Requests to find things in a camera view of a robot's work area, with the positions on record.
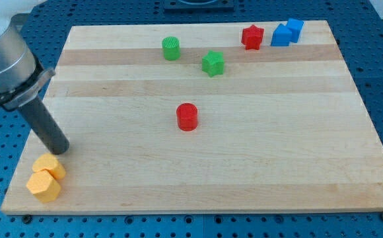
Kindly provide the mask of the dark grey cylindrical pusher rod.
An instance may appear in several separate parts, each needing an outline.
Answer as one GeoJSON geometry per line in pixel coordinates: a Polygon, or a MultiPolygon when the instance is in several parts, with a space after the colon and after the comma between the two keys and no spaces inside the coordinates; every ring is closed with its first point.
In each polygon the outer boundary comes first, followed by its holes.
{"type": "Polygon", "coordinates": [[[69,140],[39,97],[18,107],[18,111],[50,153],[60,155],[69,149],[69,140]]]}

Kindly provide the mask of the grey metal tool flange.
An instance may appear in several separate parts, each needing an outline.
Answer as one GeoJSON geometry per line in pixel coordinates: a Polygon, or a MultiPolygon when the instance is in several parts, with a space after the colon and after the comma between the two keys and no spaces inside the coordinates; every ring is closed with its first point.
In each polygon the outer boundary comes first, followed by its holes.
{"type": "Polygon", "coordinates": [[[30,102],[54,75],[54,68],[44,69],[44,66],[36,59],[33,74],[23,84],[10,91],[0,93],[0,107],[6,111],[13,111],[30,102]]]}

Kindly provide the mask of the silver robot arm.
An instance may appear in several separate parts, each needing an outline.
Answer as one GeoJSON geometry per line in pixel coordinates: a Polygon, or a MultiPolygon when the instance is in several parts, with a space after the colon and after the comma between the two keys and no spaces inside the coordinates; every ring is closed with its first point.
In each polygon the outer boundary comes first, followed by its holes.
{"type": "Polygon", "coordinates": [[[59,155],[69,140],[57,125],[38,92],[54,76],[31,52],[11,19],[31,11],[42,0],[0,0],[0,107],[17,110],[47,149],[59,155]]]}

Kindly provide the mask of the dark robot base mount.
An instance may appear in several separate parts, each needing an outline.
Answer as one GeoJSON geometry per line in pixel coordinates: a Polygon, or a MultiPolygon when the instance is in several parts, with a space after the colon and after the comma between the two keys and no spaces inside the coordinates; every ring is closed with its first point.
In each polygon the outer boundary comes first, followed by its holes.
{"type": "Polygon", "coordinates": [[[161,5],[169,13],[212,13],[233,11],[234,0],[163,0],[161,5]]]}

